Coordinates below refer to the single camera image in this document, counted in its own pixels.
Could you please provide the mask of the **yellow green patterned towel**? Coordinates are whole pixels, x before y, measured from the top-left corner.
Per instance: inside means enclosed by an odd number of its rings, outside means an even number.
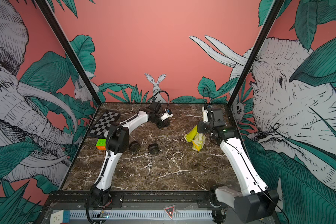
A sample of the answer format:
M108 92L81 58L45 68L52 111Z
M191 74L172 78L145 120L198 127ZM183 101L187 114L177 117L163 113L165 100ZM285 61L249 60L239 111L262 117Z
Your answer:
M192 149L195 151L200 151L203 149L206 137L202 133L198 133L197 126L195 126L188 134L184 136L187 142L192 142Z

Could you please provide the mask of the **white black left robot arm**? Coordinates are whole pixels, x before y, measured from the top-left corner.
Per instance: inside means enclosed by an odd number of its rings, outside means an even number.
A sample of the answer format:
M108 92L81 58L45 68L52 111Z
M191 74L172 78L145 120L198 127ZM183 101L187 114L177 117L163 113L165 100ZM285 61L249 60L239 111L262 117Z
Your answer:
M143 110L139 110L134 116L120 122L114 122L106 132L105 136L105 159L100 170L100 174L95 184L90 189L89 198L94 199L95 203L104 207L111 201L110 189L114 171L119 159L129 148L130 133L144 123L151 122L156 124L158 129L168 127L170 118L173 116L169 105L165 110L160 110L160 102L151 102Z

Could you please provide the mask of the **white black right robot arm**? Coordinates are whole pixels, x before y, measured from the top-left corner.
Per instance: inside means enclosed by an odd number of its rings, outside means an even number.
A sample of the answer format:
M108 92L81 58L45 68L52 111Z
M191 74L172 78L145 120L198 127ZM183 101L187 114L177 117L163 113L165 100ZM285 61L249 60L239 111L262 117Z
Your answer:
M241 191L227 186L211 191L211 204L231 207L243 223L271 216L279 201L276 190L269 189L253 167L235 127L228 126L222 109L202 107L203 120L198 122L198 133L207 133L227 156L239 181Z

